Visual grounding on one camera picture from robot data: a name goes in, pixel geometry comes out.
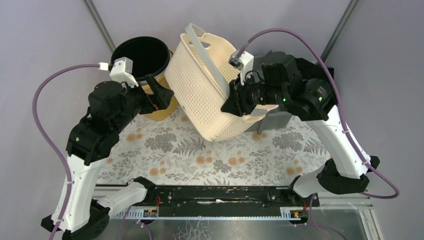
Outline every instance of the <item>table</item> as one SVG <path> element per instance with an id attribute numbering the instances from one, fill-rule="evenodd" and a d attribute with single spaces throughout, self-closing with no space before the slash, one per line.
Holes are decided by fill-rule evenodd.
<path id="1" fill-rule="evenodd" d="M 97 183 L 125 184 L 143 176 L 157 185 L 288 186 L 330 158 L 295 116 L 285 128 L 208 142 L 178 107 L 164 121 L 137 116 L 120 134 Z"/>

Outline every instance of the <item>orange flower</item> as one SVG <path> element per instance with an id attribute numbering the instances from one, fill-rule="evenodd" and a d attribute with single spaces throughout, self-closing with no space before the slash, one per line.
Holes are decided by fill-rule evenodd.
<path id="1" fill-rule="evenodd" d="M 197 164 L 204 164 L 205 163 L 205 157 L 204 156 L 198 156 L 196 158 L 196 163 Z"/>
<path id="2" fill-rule="evenodd" d="M 126 140 L 128 141 L 128 142 L 134 142 L 134 140 L 136 140 L 136 135 L 134 134 L 134 133 L 130 133 L 130 134 L 128 134 L 127 136 L 126 136 Z"/>
<path id="3" fill-rule="evenodd" d="M 257 142 L 261 139 L 261 135 L 257 134 L 255 131 L 252 133 L 253 141 Z"/>
<path id="4" fill-rule="evenodd" d="M 152 177 L 156 177 L 158 173 L 159 173 L 159 170 L 156 167 L 150 169 L 150 171 L 148 172 L 148 174 Z"/>
<path id="5" fill-rule="evenodd" d="M 295 169 L 293 169 L 293 167 L 288 167 L 285 169 L 285 171 L 287 172 L 288 175 L 295 175 Z"/>
<path id="6" fill-rule="evenodd" d="M 230 157 L 229 159 L 228 159 L 228 164 L 229 165 L 231 165 L 231 166 L 236 166 L 237 165 L 237 159 L 235 158 L 235 157 Z"/>

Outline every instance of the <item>laundry basket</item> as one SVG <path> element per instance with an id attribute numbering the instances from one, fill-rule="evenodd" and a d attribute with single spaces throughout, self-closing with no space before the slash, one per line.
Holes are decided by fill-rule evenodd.
<path id="1" fill-rule="evenodd" d="M 222 37 L 190 23 L 165 71 L 165 78 L 187 117 L 208 141 L 223 141 L 243 133 L 278 105 L 258 105 L 250 115 L 221 112 L 230 93 L 228 83 L 239 70 L 228 60 L 236 49 Z"/>

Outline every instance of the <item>floral pattern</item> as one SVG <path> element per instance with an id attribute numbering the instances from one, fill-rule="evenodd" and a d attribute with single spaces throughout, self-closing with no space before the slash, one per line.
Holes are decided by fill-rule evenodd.
<path id="1" fill-rule="evenodd" d="M 158 185 L 287 186 L 329 158 L 295 116 L 286 128 L 209 142 L 177 108 L 164 121 L 137 116 L 120 134 L 97 183 L 125 184 L 143 176 Z"/>

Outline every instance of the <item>cable connector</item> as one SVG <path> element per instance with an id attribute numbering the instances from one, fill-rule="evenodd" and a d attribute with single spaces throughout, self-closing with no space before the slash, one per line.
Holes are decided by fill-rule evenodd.
<path id="1" fill-rule="evenodd" d="M 99 64 L 99 67 L 98 67 L 99 70 L 109 71 L 109 63 L 107 63 L 107 62 L 99 62 L 98 64 Z"/>

